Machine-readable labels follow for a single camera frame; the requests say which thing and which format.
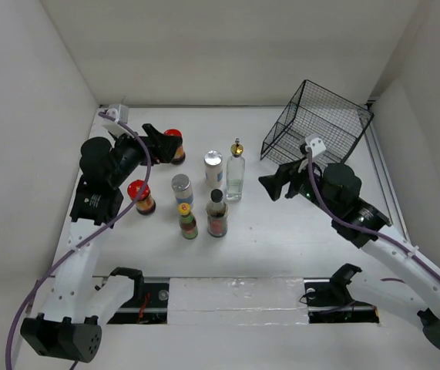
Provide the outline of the yellow cap sauce bottle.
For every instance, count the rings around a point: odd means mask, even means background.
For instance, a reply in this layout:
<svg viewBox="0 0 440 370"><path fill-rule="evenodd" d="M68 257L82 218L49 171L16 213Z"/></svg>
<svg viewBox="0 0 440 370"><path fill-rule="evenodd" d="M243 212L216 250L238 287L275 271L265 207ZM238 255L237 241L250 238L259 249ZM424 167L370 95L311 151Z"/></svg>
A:
<svg viewBox="0 0 440 370"><path fill-rule="evenodd" d="M180 213L179 225L184 238L192 240L197 237L198 229L196 218L194 217L191 207L188 203L181 203L178 206Z"/></svg>

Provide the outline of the white shaker silver lid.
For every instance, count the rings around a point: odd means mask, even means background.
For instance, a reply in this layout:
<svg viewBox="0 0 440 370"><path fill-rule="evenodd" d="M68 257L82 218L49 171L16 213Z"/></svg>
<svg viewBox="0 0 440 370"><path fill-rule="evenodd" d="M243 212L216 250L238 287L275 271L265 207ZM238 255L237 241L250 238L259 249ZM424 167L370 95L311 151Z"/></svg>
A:
<svg viewBox="0 0 440 370"><path fill-rule="evenodd" d="M223 182L223 156L217 150L210 150L204 156L206 183L212 189L219 189Z"/></svg>

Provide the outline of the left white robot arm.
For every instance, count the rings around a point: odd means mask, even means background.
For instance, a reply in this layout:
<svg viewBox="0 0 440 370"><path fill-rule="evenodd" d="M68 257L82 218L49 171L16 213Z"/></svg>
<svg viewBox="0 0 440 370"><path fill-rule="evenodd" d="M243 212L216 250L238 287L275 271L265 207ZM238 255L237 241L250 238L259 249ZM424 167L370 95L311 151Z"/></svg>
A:
<svg viewBox="0 0 440 370"><path fill-rule="evenodd" d="M124 305L144 299L141 271L117 267L96 289L93 273L110 230L123 217L120 186L138 167L170 163L182 144L179 136L143 125L139 136L117 123L114 141L93 137L82 144L82 176L70 211L65 255L55 263L52 290L34 318L24 318L20 334L40 356L91 362L102 339L102 329Z"/></svg>

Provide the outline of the black cap sauce bottle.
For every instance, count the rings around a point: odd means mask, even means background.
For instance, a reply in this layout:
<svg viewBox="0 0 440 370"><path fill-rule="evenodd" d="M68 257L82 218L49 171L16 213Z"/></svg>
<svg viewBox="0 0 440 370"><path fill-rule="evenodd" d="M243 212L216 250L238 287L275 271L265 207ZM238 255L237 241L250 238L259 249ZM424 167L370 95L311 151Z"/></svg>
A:
<svg viewBox="0 0 440 370"><path fill-rule="evenodd" d="M209 234L213 237L223 237L226 235L228 206L223 200L222 190L214 189L211 191L206 212Z"/></svg>

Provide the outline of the red lid sauce jar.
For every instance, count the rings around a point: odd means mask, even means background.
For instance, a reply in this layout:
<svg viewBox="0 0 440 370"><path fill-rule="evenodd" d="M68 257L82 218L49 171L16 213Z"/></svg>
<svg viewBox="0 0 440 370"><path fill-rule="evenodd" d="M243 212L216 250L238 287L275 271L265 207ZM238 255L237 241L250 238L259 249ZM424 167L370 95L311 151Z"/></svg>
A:
<svg viewBox="0 0 440 370"><path fill-rule="evenodd" d="M136 201L136 210L143 216L152 214L156 209L156 202L152 197L149 185L143 180L134 180L128 187L127 193L131 200Z"/></svg>
<svg viewBox="0 0 440 370"><path fill-rule="evenodd" d="M164 132L167 136L177 136L177 137L182 137L182 133L178 130L178 129L168 129ZM186 154L185 151L183 149L183 146L180 145L177 147L177 150L175 152L175 156L172 159L171 163L173 165L180 165L181 163L183 163L186 159Z"/></svg>

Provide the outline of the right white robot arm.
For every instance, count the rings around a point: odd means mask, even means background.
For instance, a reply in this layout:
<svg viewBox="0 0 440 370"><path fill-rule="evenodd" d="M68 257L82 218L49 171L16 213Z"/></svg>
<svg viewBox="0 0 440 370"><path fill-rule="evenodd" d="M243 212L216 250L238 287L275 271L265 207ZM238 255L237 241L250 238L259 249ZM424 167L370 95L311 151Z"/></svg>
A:
<svg viewBox="0 0 440 370"><path fill-rule="evenodd" d="M273 201L288 185L287 199L304 196L331 218L339 236L395 274L372 277L361 267L344 264L326 282L307 288L303 297L310 306L325 307L329 316L356 302L383 308L414 325L440 351L440 268L361 199L361 180L349 166L330 163L322 170L298 160L258 180Z"/></svg>

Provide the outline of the glass oil bottle gold spout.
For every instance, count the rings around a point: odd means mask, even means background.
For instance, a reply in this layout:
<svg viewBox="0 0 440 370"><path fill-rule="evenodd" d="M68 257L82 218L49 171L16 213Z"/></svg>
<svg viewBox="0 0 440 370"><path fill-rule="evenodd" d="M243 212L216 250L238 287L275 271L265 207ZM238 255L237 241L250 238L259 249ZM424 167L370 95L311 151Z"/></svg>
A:
<svg viewBox="0 0 440 370"><path fill-rule="evenodd" d="M243 192L245 159L243 158L244 147L240 139L236 138L230 147L231 156L227 161L227 199L240 200Z"/></svg>

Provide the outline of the blue label shaker silver lid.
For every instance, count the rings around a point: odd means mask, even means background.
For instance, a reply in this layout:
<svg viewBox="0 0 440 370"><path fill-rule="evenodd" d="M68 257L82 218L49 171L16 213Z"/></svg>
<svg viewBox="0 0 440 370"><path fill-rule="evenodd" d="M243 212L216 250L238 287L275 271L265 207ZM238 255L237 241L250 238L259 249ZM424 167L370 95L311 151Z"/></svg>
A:
<svg viewBox="0 0 440 370"><path fill-rule="evenodd" d="M178 204L189 204L193 207L193 189L190 178L185 174L177 174L171 180L171 187Z"/></svg>

